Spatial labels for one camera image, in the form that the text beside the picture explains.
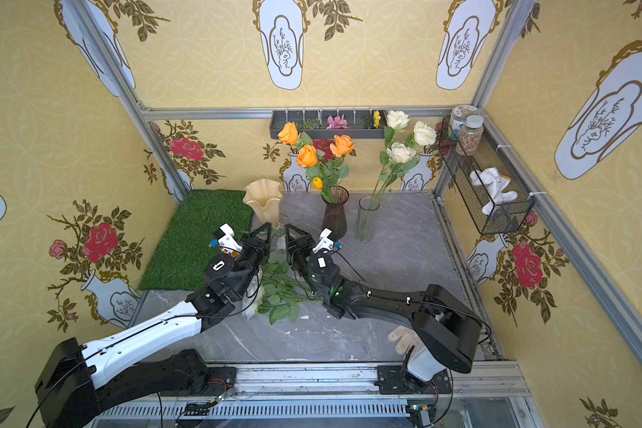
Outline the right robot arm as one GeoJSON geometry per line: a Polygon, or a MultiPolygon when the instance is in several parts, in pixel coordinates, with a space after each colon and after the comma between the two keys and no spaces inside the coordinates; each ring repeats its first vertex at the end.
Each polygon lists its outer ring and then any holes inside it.
{"type": "Polygon", "coordinates": [[[472,371],[483,329],[472,310],[440,285],[420,292],[391,292],[350,280],[333,261],[334,245],[319,246],[310,233],[285,225],[288,263],[333,317],[409,327],[444,367],[462,374],[472,371]]]}

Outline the yellow orange tulip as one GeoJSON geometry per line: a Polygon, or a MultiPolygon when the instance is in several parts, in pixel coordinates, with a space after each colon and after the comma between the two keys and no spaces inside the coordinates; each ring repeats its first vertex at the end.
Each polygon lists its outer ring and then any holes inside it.
{"type": "Polygon", "coordinates": [[[335,202],[331,187],[325,185],[324,181],[320,177],[313,178],[312,185],[316,190],[319,190],[320,195],[325,203],[335,202]]]}

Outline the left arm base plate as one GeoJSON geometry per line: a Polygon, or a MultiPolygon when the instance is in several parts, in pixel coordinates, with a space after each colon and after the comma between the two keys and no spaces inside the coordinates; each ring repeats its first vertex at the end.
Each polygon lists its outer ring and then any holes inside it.
{"type": "Polygon", "coordinates": [[[208,367],[202,394],[208,397],[217,397],[223,392],[233,389],[236,376],[236,367],[208,367]]]}

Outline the orange rose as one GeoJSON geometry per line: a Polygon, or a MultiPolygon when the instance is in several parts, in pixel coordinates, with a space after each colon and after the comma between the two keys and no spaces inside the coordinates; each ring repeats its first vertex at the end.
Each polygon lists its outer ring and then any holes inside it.
{"type": "Polygon", "coordinates": [[[313,178],[320,177],[325,185],[332,186],[330,184],[330,172],[324,157],[325,154],[323,152],[319,153],[317,148],[311,144],[303,146],[298,153],[297,165],[304,169],[305,176],[311,185],[313,178]]]}
{"type": "Polygon", "coordinates": [[[293,122],[286,123],[278,133],[278,142],[290,148],[288,165],[283,172],[285,190],[294,193],[308,192],[314,189],[310,181],[307,180],[304,169],[297,165],[298,153],[303,146],[311,144],[317,148],[319,153],[323,152],[325,154],[324,159],[326,160],[330,150],[322,148],[319,141],[313,140],[306,132],[298,130],[293,122]]]}

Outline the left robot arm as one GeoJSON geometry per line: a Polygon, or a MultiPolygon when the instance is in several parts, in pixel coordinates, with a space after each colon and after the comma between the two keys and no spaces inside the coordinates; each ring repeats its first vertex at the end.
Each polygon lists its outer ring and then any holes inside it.
{"type": "Polygon", "coordinates": [[[264,223],[235,241],[223,225],[215,237],[225,251],[210,260],[202,288],[117,335],[57,344],[35,385],[34,414],[47,427],[83,427],[133,399],[207,385],[209,371],[194,351],[158,363],[146,358],[239,314],[235,305],[257,295],[250,285],[269,261],[272,233],[273,226],[264,223]]]}

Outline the white rose stem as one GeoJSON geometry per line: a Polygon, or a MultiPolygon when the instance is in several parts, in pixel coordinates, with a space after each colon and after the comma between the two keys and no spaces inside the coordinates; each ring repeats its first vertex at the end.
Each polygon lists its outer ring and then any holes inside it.
{"type": "Polygon", "coordinates": [[[398,139],[398,133],[404,131],[409,124],[409,116],[403,111],[389,111],[386,118],[387,126],[383,129],[384,148],[379,153],[380,173],[372,195],[380,203],[389,188],[419,163],[420,153],[426,146],[436,142],[435,128],[417,121],[404,140],[398,139]]]}

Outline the orange rose stem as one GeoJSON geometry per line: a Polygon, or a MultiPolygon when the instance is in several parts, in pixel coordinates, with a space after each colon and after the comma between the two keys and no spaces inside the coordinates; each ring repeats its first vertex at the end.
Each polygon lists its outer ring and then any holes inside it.
{"type": "Polygon", "coordinates": [[[333,154],[330,162],[331,183],[333,187],[337,187],[349,176],[350,167],[345,164],[345,158],[354,152],[354,142],[347,135],[335,135],[330,150],[333,154]]]}

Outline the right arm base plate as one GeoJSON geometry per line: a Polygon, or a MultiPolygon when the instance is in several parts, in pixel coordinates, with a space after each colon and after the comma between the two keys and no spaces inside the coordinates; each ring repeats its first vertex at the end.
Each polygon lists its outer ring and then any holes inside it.
{"type": "Polygon", "coordinates": [[[430,381],[422,381],[402,366],[379,366],[374,385],[383,395],[397,394],[449,394],[452,392],[451,378],[447,370],[435,374],[430,381]]]}

